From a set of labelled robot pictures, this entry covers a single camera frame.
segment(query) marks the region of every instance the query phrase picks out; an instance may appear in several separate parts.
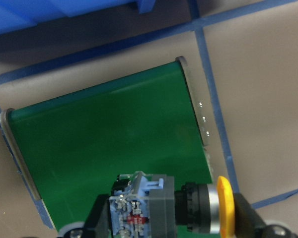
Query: light blue plastic part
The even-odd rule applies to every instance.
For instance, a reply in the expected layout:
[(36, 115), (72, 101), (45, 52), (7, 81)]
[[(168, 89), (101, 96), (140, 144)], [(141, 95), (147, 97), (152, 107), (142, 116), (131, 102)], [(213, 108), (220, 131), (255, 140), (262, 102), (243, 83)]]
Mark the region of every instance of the light blue plastic part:
[(155, 0), (0, 0), (0, 34), (131, 2), (137, 2), (139, 13), (146, 13)]

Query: screw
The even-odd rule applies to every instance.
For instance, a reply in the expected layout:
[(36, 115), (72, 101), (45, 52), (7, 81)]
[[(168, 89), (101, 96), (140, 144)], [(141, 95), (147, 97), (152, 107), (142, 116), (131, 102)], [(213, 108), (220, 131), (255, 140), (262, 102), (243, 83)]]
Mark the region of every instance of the screw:
[(71, 238), (81, 238), (83, 235), (83, 231), (80, 229), (71, 230), (70, 237)]
[(278, 236), (285, 236), (286, 235), (285, 229), (280, 227), (280, 226), (273, 226), (273, 231)]

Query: yellow disc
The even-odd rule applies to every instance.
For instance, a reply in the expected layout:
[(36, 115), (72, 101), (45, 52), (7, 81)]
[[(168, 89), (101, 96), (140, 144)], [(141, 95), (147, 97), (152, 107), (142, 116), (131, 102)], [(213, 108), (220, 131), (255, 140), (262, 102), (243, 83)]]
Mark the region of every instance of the yellow disc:
[(235, 205), (233, 190), (229, 181), (219, 176), (218, 194), (220, 203), (221, 238), (233, 238), (235, 234)]

